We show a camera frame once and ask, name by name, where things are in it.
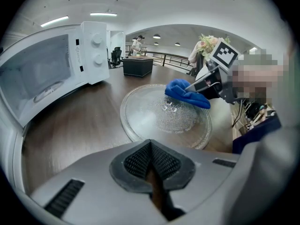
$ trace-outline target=white microwave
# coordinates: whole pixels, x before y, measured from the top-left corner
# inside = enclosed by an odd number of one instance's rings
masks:
[[[22,127],[56,99],[108,77],[106,24],[101,22],[32,34],[0,56],[0,95]]]

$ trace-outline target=blue cloth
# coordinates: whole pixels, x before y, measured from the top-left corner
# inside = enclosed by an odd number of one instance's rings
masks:
[[[165,94],[201,108],[210,108],[210,102],[205,98],[204,95],[197,92],[186,92],[184,90],[189,85],[191,84],[184,79],[175,79],[170,81],[170,83],[167,85]]]

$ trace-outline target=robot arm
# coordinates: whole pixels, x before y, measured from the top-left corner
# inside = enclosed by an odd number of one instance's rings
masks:
[[[227,103],[241,100],[233,87],[231,67],[239,52],[224,41],[219,41],[206,61],[208,73],[186,88],[186,91],[202,93],[207,99],[222,98]]]

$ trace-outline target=flower bouquet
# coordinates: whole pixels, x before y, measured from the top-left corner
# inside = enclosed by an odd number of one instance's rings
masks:
[[[199,38],[201,41],[198,46],[197,52],[200,53],[204,57],[208,57],[211,54],[212,50],[214,50],[219,39],[230,44],[230,40],[229,40],[228,36],[224,39],[222,37],[217,38],[214,36],[205,36],[205,35],[201,34],[201,36]]]

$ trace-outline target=glass plate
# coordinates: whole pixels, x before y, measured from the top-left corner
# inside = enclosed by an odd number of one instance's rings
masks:
[[[133,141],[155,139],[164,144],[203,149],[211,135],[206,109],[165,95],[165,85],[149,84],[129,92],[120,109],[122,125]]]

